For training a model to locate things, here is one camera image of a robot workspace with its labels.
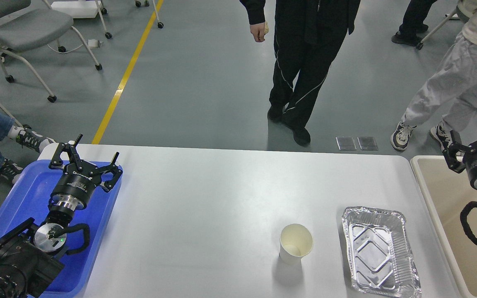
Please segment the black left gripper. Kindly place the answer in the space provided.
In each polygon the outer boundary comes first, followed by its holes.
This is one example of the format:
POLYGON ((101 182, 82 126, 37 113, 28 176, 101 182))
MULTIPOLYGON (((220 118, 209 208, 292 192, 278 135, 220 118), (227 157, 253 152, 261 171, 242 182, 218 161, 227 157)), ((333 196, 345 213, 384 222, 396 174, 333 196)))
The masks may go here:
POLYGON ((63 161, 61 160, 61 155, 62 153, 68 155, 70 163, 65 165, 63 174, 51 193, 51 199, 58 202, 60 199, 70 196, 78 201, 77 208, 87 207, 98 185, 100 185, 104 192, 108 193, 115 187, 123 175, 123 170, 116 164, 120 154, 118 151, 116 151, 111 162, 106 166, 99 168, 94 163, 83 164, 76 149, 82 137, 83 134, 79 134, 72 144, 59 143, 48 166, 51 169, 62 170, 63 161), (102 181, 102 175, 108 173, 113 175, 112 178, 102 181))

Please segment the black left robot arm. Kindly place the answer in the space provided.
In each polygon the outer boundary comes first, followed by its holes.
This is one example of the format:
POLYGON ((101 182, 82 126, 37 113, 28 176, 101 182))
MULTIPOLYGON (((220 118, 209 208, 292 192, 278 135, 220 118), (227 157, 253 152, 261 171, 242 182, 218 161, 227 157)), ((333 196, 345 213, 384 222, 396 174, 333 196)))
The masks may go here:
POLYGON ((0 298, 73 298, 87 283, 123 169, 77 144, 27 166, 0 208, 0 298))

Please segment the standing person's hand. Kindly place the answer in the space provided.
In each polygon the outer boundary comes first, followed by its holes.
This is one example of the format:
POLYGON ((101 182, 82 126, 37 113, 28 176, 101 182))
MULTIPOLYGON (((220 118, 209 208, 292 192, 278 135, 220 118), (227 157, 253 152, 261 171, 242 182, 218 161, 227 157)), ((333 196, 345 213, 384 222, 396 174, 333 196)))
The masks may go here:
POLYGON ((266 22, 249 25, 250 33, 252 34, 255 42, 265 41, 266 25, 266 22))

